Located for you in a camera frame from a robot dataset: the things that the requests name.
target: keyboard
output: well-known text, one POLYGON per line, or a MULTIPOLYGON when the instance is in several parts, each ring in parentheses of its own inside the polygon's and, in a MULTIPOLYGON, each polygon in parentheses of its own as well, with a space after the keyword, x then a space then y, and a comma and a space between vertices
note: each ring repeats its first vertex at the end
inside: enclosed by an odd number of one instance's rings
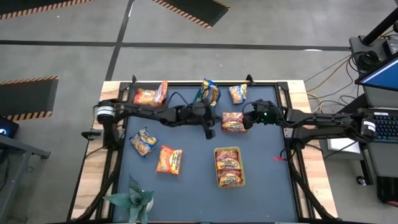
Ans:
POLYGON ((398 144, 398 110, 361 109, 374 119, 377 137, 373 142, 389 142, 398 144))

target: computer monitor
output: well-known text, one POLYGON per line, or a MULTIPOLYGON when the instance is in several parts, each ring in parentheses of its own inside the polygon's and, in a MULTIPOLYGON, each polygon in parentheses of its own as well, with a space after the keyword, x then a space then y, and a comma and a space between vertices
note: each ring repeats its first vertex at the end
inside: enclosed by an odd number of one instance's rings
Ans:
POLYGON ((6 118, 0 118, 0 135, 14 138, 19 124, 9 121, 6 118))
POLYGON ((398 91, 398 53, 382 62, 379 68, 360 75, 355 84, 398 91))

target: black and orange hazard stripe mat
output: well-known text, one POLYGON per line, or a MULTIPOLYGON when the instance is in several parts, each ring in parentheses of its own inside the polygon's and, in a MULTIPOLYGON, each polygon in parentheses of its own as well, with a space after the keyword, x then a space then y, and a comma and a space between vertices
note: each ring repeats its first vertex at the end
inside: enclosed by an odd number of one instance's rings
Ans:
POLYGON ((229 10, 229 6, 214 0, 153 1, 207 29, 211 29, 229 10))
POLYGON ((59 77, 0 82, 0 116, 11 121, 51 116, 59 77))
POLYGON ((94 0, 0 0, 0 19, 25 16, 94 0))
MULTIPOLYGON (((0 19, 25 16, 94 0, 0 0, 0 19)), ((229 10, 215 0, 153 0, 167 9, 211 29, 229 10)))

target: food packet in tray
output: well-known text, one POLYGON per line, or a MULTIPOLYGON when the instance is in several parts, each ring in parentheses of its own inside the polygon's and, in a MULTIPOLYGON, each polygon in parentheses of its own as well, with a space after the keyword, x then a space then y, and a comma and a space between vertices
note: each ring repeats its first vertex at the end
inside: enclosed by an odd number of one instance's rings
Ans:
POLYGON ((230 133, 246 133, 243 126, 243 114, 239 112, 223 113, 221 130, 230 133))
POLYGON ((232 102, 235 105, 239 105, 248 97, 248 84, 231 86, 229 88, 229 93, 231 94, 232 102))
POLYGON ((210 106, 215 107, 221 96, 218 85, 213 81, 205 78, 197 95, 193 99, 193 102, 199 102, 203 99, 207 99, 210 102, 210 106))
POLYGON ((237 151, 220 151, 216 153, 217 170, 240 169, 239 156, 237 151))
POLYGON ((159 108, 164 104, 167 97, 167 81, 163 81, 157 90, 137 89, 134 104, 149 105, 159 108))
POLYGON ((165 172, 169 174, 180 174, 182 158, 182 149, 172 149, 168 146, 160 148, 159 161, 156 172, 165 172))
POLYGON ((147 128, 144 127, 130 138, 130 142, 137 149, 138 153, 145 157, 154 148, 157 139, 150 135, 147 128))
POLYGON ((223 170, 217 173, 220 187, 232 187, 242 185, 242 173, 240 170, 223 170))

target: metal pole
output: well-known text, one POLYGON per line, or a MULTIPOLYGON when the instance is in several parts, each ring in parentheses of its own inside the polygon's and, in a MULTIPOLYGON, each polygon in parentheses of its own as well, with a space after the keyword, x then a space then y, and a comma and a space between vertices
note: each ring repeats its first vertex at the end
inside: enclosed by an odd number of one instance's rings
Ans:
POLYGON ((362 44, 371 45, 380 35, 382 35, 390 26, 398 21, 398 8, 389 14, 376 28, 374 28, 366 37, 364 37, 362 44))

